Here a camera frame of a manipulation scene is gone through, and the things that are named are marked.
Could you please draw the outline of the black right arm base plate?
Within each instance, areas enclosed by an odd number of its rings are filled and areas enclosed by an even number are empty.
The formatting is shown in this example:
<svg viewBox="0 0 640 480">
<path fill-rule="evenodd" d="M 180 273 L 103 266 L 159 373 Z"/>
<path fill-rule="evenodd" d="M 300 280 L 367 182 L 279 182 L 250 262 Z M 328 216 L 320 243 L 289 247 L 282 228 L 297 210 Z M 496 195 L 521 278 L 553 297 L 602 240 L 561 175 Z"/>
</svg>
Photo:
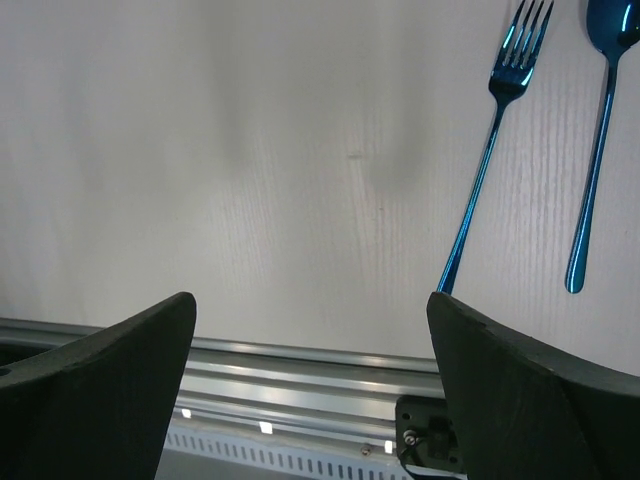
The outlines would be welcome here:
<svg viewBox="0 0 640 480">
<path fill-rule="evenodd" d="M 396 456 L 412 479 L 466 479 L 443 398 L 403 395 L 395 406 Z"/>
</svg>

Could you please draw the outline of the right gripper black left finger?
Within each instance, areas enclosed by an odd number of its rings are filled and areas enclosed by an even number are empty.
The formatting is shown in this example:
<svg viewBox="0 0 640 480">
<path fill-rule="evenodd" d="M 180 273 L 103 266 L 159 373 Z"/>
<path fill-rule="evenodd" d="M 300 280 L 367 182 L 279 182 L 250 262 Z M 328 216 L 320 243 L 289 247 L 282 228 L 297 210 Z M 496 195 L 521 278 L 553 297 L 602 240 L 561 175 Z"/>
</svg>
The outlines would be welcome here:
<svg viewBox="0 0 640 480">
<path fill-rule="evenodd" d="M 2 478 L 154 478 L 195 323 L 195 297 L 180 292 L 2 366 Z"/>
</svg>

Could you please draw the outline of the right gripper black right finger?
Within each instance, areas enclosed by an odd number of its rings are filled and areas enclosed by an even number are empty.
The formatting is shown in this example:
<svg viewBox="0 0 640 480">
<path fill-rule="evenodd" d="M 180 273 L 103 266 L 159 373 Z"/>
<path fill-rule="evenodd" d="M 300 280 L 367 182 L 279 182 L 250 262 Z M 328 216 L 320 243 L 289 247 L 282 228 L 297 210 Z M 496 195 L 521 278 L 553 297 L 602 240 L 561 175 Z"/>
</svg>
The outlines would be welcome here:
<svg viewBox="0 0 640 480">
<path fill-rule="evenodd" d="M 508 328 L 442 292 L 426 315 L 471 479 L 636 479 L 639 379 Z"/>
</svg>

